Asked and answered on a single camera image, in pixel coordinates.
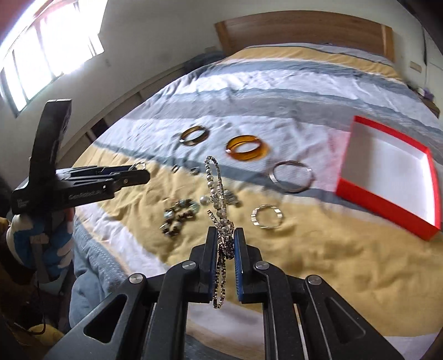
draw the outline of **open box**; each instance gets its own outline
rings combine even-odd
[[[336,193],[424,240],[440,230],[440,192],[429,149],[356,116]]]

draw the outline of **yellow fabric stripe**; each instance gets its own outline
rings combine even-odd
[[[123,165],[136,159],[91,146],[76,163]],[[198,199],[208,193],[206,179],[185,169],[148,162],[151,180],[123,188],[115,199],[99,205],[120,221],[140,244],[161,261],[174,265],[189,257],[193,246],[204,243],[211,221],[202,208],[195,221],[184,224],[173,239],[159,230],[163,210],[179,199]],[[285,273],[301,278],[322,276],[384,336],[418,336],[438,332],[443,325],[443,241],[425,242],[404,229],[369,218],[337,212],[320,201],[279,197],[271,192],[234,189],[243,206],[228,207],[228,217],[245,230],[247,242],[260,249],[263,259]],[[264,203],[284,213],[281,227],[259,229],[250,221],[251,210]],[[272,221],[266,214],[262,222]],[[233,262],[227,264],[227,300],[237,302]],[[248,306],[260,311],[260,306]]]
[[[369,74],[382,75],[388,79],[403,81],[392,66],[382,63],[375,63],[370,60],[357,58],[347,54],[330,54],[306,47],[252,47],[243,49],[234,55],[222,60],[220,63],[229,62],[233,59],[254,60],[254,59],[293,59],[309,60],[319,63],[330,63],[351,67]]]

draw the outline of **striped bed sheet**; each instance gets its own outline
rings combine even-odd
[[[212,155],[225,188],[242,202],[229,206],[228,216],[244,228],[248,244],[287,274],[322,276],[405,359],[418,360],[443,326],[443,237],[424,242],[335,195],[355,115],[429,147],[443,188],[442,124],[388,60],[360,50],[304,43],[249,47],[181,77],[120,119],[75,166],[142,160],[151,180],[77,208],[71,326],[129,274],[164,273],[204,243],[211,225],[204,210],[172,239],[159,227],[172,202],[207,193],[204,175],[189,169]],[[209,138],[180,145],[181,132],[195,125],[207,127]],[[242,134],[264,140],[269,154],[250,162],[228,157],[227,141]],[[289,195],[266,176],[269,166],[288,159],[313,169],[310,189]],[[176,173],[174,164],[181,166]],[[295,181],[284,169],[279,176],[288,186]],[[266,234],[249,219],[265,203],[285,214],[282,226]],[[260,307],[236,301],[232,263],[222,309],[189,307],[186,356],[264,358]]]

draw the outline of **brown bangle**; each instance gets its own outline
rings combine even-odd
[[[200,136],[197,136],[195,139],[190,139],[190,140],[186,140],[186,138],[191,135],[192,133],[199,131],[199,130],[203,130],[203,134],[201,134]],[[209,130],[203,126],[193,126],[192,128],[189,128],[188,130],[184,131],[181,135],[180,135],[180,143],[186,146],[194,146],[197,145],[198,143],[201,143],[202,141],[206,140],[209,136]]]
[[[248,142],[256,143],[258,147],[242,153],[235,151],[237,147]],[[253,135],[240,135],[228,141],[226,144],[226,152],[235,160],[246,161],[265,156],[268,153],[268,147],[263,141]]]

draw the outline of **screw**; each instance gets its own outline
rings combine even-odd
[[[129,277],[129,282],[132,284],[140,284],[143,281],[143,275],[142,274],[132,274]]]
[[[307,282],[311,285],[320,285],[322,283],[322,278],[318,275],[311,275],[307,278]]]
[[[266,269],[269,269],[269,263],[266,262],[266,261],[257,261],[257,262],[255,263],[255,268],[256,268],[257,270],[266,270]]]
[[[182,264],[182,268],[184,268],[185,270],[192,270],[195,269],[195,267],[197,266],[197,264],[192,261],[192,260],[186,260],[183,264]]]

